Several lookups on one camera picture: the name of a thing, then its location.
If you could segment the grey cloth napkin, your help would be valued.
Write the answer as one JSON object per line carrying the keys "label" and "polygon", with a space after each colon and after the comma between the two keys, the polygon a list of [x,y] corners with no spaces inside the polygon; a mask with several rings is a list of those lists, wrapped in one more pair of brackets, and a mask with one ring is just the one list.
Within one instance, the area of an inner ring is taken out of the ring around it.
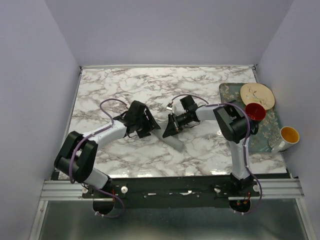
{"label": "grey cloth napkin", "polygon": [[152,131],[152,133],[161,141],[163,141],[165,144],[167,144],[168,146],[172,147],[173,149],[175,149],[178,152],[182,152],[184,150],[184,142],[179,140],[177,137],[174,136],[168,136],[166,138],[163,138],[163,133],[164,130],[163,129],[155,129]]}

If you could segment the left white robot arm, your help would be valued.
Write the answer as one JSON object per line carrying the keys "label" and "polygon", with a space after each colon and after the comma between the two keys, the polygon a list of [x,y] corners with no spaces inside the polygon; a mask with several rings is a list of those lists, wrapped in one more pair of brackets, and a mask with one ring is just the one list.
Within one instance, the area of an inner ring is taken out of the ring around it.
{"label": "left white robot arm", "polygon": [[110,177],[94,168],[97,151],[134,132],[144,138],[160,129],[149,108],[137,100],[121,115],[107,116],[111,122],[96,130],[69,133],[54,161],[54,167],[68,175],[71,183],[91,185],[101,198],[110,194],[111,185],[108,183]]}

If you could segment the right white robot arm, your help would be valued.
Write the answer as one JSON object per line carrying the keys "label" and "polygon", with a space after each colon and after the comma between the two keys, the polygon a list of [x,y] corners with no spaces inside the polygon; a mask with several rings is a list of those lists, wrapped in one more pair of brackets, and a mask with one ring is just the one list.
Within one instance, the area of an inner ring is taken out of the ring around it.
{"label": "right white robot arm", "polygon": [[248,143],[253,128],[245,110],[236,100],[198,106],[189,94],[182,98],[180,103],[185,113],[168,115],[168,123],[162,137],[178,134],[191,122],[216,121],[231,150],[231,176],[236,180],[230,183],[230,191],[236,196],[243,195],[248,190],[245,180],[251,176]]}

